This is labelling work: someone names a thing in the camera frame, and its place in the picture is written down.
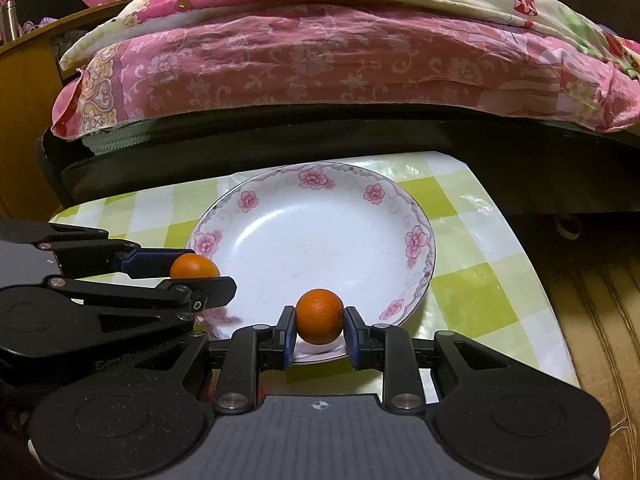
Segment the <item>white floral porcelain plate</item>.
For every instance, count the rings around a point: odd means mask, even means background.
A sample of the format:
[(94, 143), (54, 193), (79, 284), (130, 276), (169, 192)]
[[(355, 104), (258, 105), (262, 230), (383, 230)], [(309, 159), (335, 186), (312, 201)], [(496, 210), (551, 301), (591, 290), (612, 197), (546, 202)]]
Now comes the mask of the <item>white floral porcelain plate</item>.
[(344, 162), (273, 169), (218, 198), (186, 246), (233, 278), (234, 298), (201, 323), (216, 339), (273, 324), (323, 288), (367, 324), (400, 325), (424, 298), (435, 237), (418, 202), (375, 171)]

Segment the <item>pink floral quilt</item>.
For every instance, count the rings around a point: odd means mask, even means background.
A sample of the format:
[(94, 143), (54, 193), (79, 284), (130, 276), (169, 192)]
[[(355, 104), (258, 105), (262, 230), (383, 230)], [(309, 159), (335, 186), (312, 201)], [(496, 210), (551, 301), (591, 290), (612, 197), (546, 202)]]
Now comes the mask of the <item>pink floral quilt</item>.
[(74, 140), (216, 108), (419, 103), (639, 121), (639, 47), (556, 0), (132, 0), (62, 56)]

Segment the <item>green white checkered tablecloth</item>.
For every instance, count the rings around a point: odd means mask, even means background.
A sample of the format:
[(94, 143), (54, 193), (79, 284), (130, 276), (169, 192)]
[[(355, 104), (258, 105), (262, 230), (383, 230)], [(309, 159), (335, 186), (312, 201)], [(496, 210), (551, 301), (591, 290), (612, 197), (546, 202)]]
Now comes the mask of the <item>green white checkered tablecloth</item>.
[[(450, 328), (577, 385), (570, 352), (539, 278), (506, 219), (472, 173), (437, 152), (356, 158), (415, 197), (436, 240), (435, 276), (405, 330)], [(104, 228), (148, 247), (181, 247), (196, 220), (251, 171), (114, 195), (64, 209), (53, 221)]]

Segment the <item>metal thermos bottle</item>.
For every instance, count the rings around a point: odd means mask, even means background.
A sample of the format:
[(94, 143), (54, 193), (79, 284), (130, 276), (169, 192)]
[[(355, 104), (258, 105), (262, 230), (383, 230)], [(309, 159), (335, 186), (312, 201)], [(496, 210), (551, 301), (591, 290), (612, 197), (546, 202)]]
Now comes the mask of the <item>metal thermos bottle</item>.
[(9, 44), (21, 36), (21, 27), (17, 21), (16, 7), (13, 0), (2, 4), (0, 14), (1, 41)]

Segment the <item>orange kumquat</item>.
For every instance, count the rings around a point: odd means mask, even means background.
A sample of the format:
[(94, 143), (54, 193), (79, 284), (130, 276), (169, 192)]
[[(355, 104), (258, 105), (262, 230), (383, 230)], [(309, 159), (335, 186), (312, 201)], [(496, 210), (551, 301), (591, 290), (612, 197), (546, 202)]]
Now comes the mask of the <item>orange kumquat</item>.
[(295, 306), (297, 335), (307, 344), (332, 344), (344, 326), (344, 304), (337, 294), (323, 288), (311, 289)]
[(219, 278), (220, 271), (213, 261), (198, 254), (183, 254), (171, 265), (169, 276), (172, 280), (199, 280)]

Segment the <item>dark bed frame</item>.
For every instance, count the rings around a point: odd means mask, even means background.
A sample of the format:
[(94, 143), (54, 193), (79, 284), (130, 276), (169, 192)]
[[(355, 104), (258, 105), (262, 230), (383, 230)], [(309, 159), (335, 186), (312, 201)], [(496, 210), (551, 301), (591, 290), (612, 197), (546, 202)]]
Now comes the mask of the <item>dark bed frame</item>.
[(507, 214), (635, 212), (639, 131), (424, 104), (262, 105), (37, 141), (55, 194), (76, 205), (239, 171), (436, 151), (461, 160)]

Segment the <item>brown wooden cabinet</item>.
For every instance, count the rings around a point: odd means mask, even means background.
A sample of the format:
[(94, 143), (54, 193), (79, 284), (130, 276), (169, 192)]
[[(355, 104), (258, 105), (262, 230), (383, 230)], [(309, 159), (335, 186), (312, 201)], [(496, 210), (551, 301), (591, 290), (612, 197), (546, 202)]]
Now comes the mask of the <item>brown wooden cabinet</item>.
[(51, 125), (53, 103), (71, 70), (61, 70), (52, 41), (114, 18), (128, 0), (94, 6), (1, 47), (1, 218), (47, 220), (60, 206), (39, 168), (36, 140)]

